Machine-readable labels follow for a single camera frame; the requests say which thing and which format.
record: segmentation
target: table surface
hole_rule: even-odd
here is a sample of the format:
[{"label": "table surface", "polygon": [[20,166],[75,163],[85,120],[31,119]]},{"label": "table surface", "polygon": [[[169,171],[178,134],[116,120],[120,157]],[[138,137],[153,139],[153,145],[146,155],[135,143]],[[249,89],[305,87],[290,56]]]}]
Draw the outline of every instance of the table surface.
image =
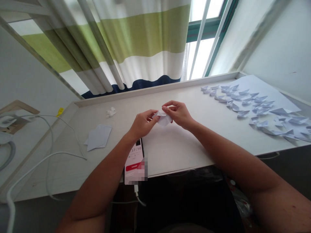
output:
[{"label": "table surface", "polygon": [[[69,155],[56,155],[51,159],[49,186],[52,193],[78,190],[88,175],[129,130],[137,113],[148,109],[161,109],[164,103],[172,99],[184,102],[195,120],[255,156],[309,145],[303,141],[290,143],[280,136],[267,135],[251,127],[248,124],[249,117],[237,119],[237,113],[229,110],[225,104],[202,94],[200,86],[202,85],[80,107],[69,124],[76,130],[82,143],[87,139],[89,131],[95,129],[98,124],[111,125],[112,131],[106,148],[87,152],[87,146],[83,145],[87,161]],[[111,118],[106,118],[106,110],[111,107],[114,107],[117,113]],[[199,141],[175,122],[166,127],[156,124],[143,138],[143,144],[145,157],[148,159],[148,177],[214,164]],[[66,127],[56,140],[54,151],[80,154],[77,141],[69,127]],[[34,171],[19,192],[16,201],[47,195],[47,165],[46,161]]]}]

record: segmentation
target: window frame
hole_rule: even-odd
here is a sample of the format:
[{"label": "window frame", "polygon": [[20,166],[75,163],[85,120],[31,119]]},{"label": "window frame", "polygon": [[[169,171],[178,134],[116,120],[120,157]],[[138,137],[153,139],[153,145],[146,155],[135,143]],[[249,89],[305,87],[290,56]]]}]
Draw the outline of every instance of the window frame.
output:
[{"label": "window frame", "polygon": [[[219,27],[220,20],[224,14],[227,2],[228,2],[228,0],[223,1],[223,4],[220,8],[220,12],[219,12],[218,17],[206,19],[201,40],[215,38],[217,29]],[[234,15],[234,12],[235,12],[235,9],[238,5],[238,2],[239,2],[239,0],[232,0],[231,6],[229,8],[229,11],[228,11],[228,14],[227,14],[227,17],[225,20],[225,23],[223,25],[223,28],[222,28],[221,33],[219,35],[219,39],[217,41],[217,44],[216,44],[216,47],[214,50],[214,54],[211,58],[211,62],[209,64],[209,66],[207,68],[205,77],[207,77],[209,75],[209,73],[212,69],[213,63],[214,63],[215,58],[217,56],[217,53],[219,51],[220,45],[221,45],[221,43],[225,37],[225,34],[228,30],[228,27],[230,25],[231,19]],[[198,40],[198,34],[199,34],[200,26],[201,26],[201,21],[202,20],[189,22],[186,43],[190,43],[190,42],[194,42],[194,41]]]}]

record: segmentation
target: white wall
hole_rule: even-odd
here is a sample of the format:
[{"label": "white wall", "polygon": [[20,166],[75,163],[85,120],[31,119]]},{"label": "white wall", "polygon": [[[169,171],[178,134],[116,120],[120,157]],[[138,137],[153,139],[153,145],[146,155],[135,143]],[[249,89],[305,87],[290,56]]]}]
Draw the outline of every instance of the white wall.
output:
[{"label": "white wall", "polygon": [[273,0],[239,0],[210,75],[229,72]]},{"label": "white wall", "polygon": [[311,102],[311,1],[289,3],[244,71]]},{"label": "white wall", "polygon": [[[41,114],[57,115],[60,107],[66,108],[72,101],[78,100],[77,96],[2,27],[0,27],[0,71],[0,108],[14,100],[20,100],[39,110]],[[50,124],[55,120],[54,117],[48,118]],[[14,135],[16,154],[11,163],[0,172],[0,186],[47,130],[46,123],[38,119]],[[5,156],[4,149],[0,148],[2,157]]]}]

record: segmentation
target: smartphone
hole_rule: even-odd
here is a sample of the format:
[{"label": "smartphone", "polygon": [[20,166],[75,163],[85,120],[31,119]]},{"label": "smartphone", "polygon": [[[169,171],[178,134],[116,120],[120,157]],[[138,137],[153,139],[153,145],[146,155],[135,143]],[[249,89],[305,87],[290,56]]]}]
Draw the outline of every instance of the smartphone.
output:
[{"label": "smartphone", "polygon": [[132,184],[135,181],[134,173],[137,173],[137,168],[144,158],[143,140],[140,138],[134,144],[127,157],[124,166],[124,184]]}]

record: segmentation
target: left hand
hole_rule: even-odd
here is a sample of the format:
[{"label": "left hand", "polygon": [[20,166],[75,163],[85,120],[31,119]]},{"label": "left hand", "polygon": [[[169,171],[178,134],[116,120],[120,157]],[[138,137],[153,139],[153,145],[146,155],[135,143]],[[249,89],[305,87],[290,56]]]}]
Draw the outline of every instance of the left hand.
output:
[{"label": "left hand", "polygon": [[157,111],[158,110],[150,109],[143,113],[137,114],[128,134],[135,137],[137,140],[146,136],[160,119],[159,116],[156,116],[153,119],[151,118]]}]

